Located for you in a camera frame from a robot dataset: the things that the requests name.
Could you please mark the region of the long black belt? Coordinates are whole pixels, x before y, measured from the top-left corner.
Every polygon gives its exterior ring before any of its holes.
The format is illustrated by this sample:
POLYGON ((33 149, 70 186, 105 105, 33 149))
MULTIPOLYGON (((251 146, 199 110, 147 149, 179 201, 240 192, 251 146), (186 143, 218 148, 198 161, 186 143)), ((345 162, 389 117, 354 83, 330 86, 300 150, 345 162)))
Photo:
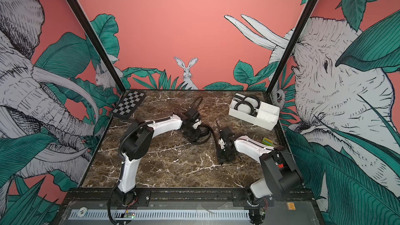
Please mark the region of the long black belt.
MULTIPOLYGON (((194 107, 194 108, 196 108, 198 110, 198 107, 200 106, 202 101, 203 101, 203 97, 202 96, 197 97, 193 101, 193 103, 190 105, 190 108, 194 107)), ((198 122, 198 124, 196 124, 196 125, 197 125, 196 127, 200 130, 201 134, 200 134, 200 138, 199 138, 198 141, 189 141, 192 145, 205 144, 208 140, 210 140, 211 137, 213 138, 214 143, 216 144, 216 142, 218 141, 217 137, 215 135, 215 132, 213 131, 213 129, 209 125, 201 124, 201 121, 198 122)))

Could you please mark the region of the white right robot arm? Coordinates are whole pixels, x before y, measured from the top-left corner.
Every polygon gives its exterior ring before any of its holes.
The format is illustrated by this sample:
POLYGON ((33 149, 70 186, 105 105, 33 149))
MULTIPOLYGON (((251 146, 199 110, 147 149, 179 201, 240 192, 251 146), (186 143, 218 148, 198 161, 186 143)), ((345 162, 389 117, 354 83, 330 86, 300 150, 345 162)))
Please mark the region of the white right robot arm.
POLYGON ((247 135, 235 135, 230 128, 219 130, 215 142, 219 164, 233 162, 244 154, 260 164, 263 178, 246 188, 245 195, 252 206, 272 205, 274 198, 281 198, 304 183, 304 177, 292 153, 282 145, 273 147, 256 142, 247 135))

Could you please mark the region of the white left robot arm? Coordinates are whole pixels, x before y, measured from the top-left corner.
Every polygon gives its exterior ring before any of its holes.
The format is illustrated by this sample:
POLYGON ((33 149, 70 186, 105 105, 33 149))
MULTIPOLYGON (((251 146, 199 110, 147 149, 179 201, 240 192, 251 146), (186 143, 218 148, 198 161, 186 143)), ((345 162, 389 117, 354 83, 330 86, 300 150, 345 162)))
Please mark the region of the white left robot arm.
POLYGON ((122 165, 116 188, 112 191, 112 194, 118 197, 118 201, 127 206, 136 200, 136 174, 140 161, 149 151, 154 137, 169 131, 181 130, 190 140, 198 140, 200 124, 200 113, 194 108, 185 113, 172 114, 156 120, 135 119, 118 149, 122 165))

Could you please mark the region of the black belt with metal buckle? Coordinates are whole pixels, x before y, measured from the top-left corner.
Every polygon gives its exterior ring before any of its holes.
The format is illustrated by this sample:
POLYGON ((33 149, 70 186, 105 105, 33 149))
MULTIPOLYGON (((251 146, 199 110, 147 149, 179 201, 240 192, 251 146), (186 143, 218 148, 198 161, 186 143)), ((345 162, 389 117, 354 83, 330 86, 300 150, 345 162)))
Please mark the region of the black belt with metal buckle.
POLYGON ((256 109, 260 108, 261 101, 256 95, 253 95, 253 94, 251 94, 251 95, 240 95, 240 94, 237 93, 234 97, 237 99, 238 102, 242 102, 242 101, 248 102, 248 103, 252 104, 252 106, 254 108, 256 108, 256 109))

